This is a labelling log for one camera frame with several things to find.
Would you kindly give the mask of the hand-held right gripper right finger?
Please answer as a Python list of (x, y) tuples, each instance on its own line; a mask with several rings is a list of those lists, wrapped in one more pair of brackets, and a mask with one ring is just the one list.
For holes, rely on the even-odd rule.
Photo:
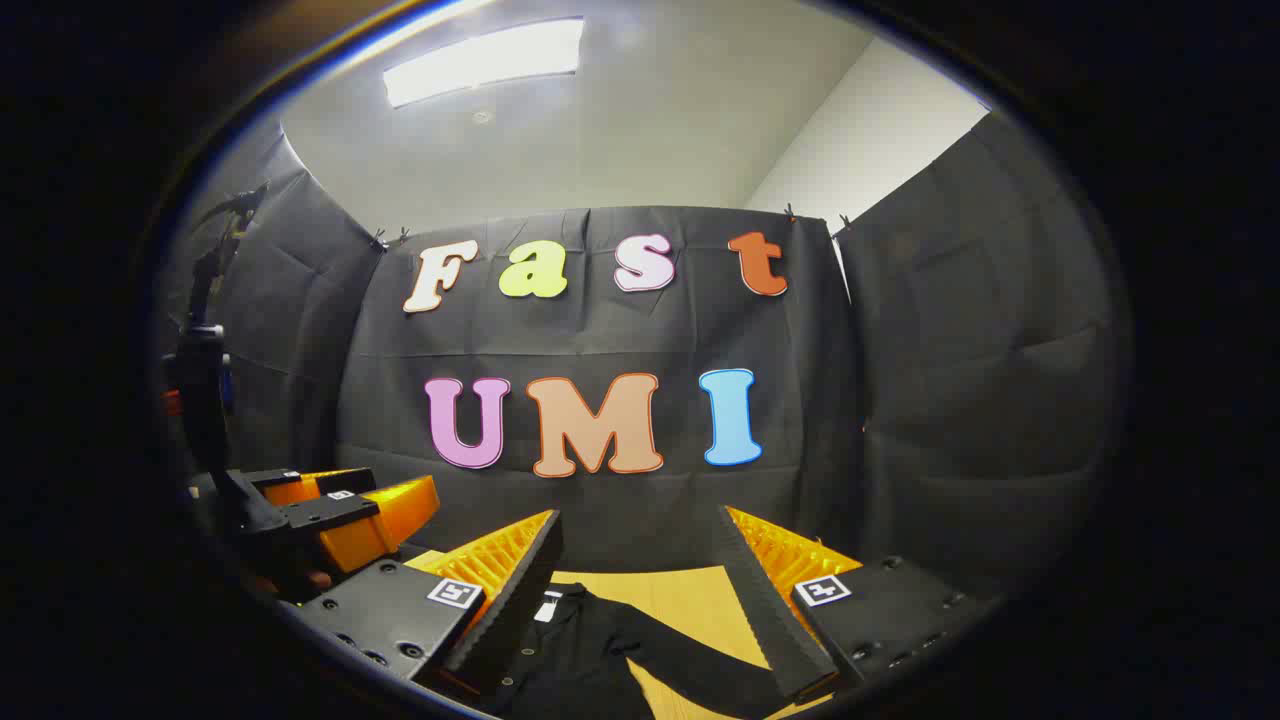
[(997, 605), (901, 556), (858, 561), (730, 506), (716, 514), (716, 556), (781, 694), (799, 705), (906, 676)]

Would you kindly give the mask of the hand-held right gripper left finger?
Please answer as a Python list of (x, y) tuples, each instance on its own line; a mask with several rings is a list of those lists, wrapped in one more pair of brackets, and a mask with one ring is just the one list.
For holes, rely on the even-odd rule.
[(547, 510), (421, 566), (376, 561), (298, 614), (403, 682), (486, 694), (543, 606), (563, 547), (561, 514)]

